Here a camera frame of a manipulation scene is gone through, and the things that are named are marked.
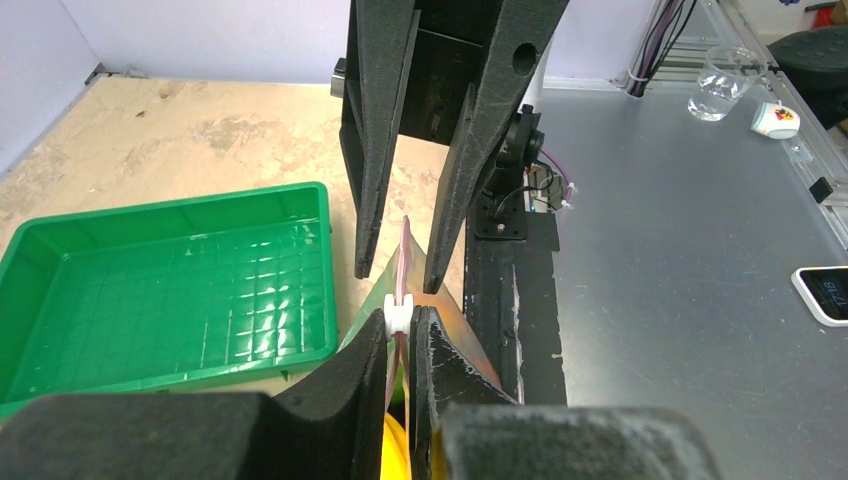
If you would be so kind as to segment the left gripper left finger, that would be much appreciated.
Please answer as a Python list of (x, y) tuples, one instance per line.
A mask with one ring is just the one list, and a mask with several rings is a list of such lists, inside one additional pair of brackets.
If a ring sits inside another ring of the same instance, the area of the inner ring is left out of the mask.
[(276, 396), (66, 394), (1, 430), (5, 479), (376, 479), (387, 337), (374, 311), (354, 339)]

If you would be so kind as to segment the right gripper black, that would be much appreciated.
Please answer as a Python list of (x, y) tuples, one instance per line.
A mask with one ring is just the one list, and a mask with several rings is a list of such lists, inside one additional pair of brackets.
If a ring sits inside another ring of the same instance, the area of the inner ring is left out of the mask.
[(480, 175), (567, 5), (350, 3), (339, 139), (357, 214), (356, 278), (369, 277), (373, 266), (398, 134), (434, 143), (453, 136), (423, 277), (423, 291), (438, 292)]

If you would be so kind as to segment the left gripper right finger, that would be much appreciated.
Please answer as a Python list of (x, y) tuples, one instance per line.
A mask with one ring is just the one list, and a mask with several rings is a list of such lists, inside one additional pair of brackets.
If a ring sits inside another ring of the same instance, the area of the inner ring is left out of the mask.
[(658, 408), (520, 405), (415, 307), (409, 338), (414, 479), (718, 479), (706, 439)]

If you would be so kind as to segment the yellow bell pepper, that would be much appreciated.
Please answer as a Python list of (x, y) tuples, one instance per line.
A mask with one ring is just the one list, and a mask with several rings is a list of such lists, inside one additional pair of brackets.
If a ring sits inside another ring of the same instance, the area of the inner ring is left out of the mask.
[[(407, 434), (400, 423), (389, 413), (384, 415), (380, 479), (411, 479)], [(444, 453), (442, 430), (433, 434), (430, 449), (430, 473), (428, 479), (450, 478)]]

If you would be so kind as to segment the clear zip top bag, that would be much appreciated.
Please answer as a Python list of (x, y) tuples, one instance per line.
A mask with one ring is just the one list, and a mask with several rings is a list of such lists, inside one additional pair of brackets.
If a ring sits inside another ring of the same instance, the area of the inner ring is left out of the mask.
[(457, 300), (423, 291), (427, 256), (404, 220), (385, 270), (339, 347), (366, 358), (368, 433), (376, 436), (380, 477), (384, 415), (407, 434), (411, 479), (428, 479), (433, 434), (442, 430), (449, 479), (493, 479), (496, 425), (491, 410), (510, 405), (494, 366)]

